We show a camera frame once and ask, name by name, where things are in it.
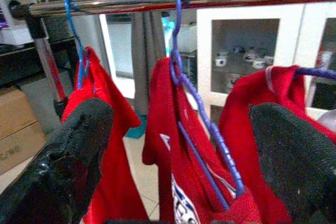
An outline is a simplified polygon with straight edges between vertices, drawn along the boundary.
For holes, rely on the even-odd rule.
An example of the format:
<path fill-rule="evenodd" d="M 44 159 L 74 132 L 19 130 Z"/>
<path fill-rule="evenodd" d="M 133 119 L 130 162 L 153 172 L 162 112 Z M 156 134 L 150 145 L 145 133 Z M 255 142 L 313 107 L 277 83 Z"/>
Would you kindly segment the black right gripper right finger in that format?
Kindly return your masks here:
<path fill-rule="evenodd" d="M 276 103 L 249 108 L 262 176 L 294 223 L 335 223 L 335 144 Z"/>

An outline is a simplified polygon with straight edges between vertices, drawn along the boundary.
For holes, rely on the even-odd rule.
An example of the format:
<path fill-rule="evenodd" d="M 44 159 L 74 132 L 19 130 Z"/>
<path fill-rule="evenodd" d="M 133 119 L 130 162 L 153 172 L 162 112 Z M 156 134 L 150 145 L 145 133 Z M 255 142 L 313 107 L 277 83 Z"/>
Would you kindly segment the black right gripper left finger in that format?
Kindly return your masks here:
<path fill-rule="evenodd" d="M 113 108 L 81 102 L 1 193 L 1 223 L 79 223 L 101 178 Z"/>

